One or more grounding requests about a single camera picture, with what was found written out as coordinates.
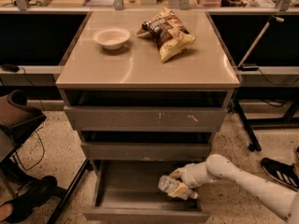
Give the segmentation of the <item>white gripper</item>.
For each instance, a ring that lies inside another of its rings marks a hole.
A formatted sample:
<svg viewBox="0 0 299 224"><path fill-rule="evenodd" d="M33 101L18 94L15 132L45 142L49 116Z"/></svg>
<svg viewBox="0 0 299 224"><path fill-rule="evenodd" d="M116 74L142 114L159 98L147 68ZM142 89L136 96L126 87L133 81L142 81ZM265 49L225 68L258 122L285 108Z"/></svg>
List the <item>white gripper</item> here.
<svg viewBox="0 0 299 224"><path fill-rule="evenodd" d="M207 171L205 162L187 164L182 169L177 168L169 176L174 179L181 179L183 183L171 184L167 195L182 200L193 199L194 192L192 189L215 181L214 176Z"/></svg>

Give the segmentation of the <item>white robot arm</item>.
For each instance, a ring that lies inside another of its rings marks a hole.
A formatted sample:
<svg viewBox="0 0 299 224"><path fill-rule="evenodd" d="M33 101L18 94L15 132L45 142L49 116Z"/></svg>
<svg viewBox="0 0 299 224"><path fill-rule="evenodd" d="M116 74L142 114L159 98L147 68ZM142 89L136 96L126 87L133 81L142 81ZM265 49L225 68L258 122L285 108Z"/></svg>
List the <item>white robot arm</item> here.
<svg viewBox="0 0 299 224"><path fill-rule="evenodd" d="M177 168L165 178L170 188L165 192L173 198L195 199L193 189L204 184L228 180L237 184L287 224L299 224L298 166L287 165L268 158L261 160L263 170L275 183L248 173L220 154L206 161Z"/></svg>

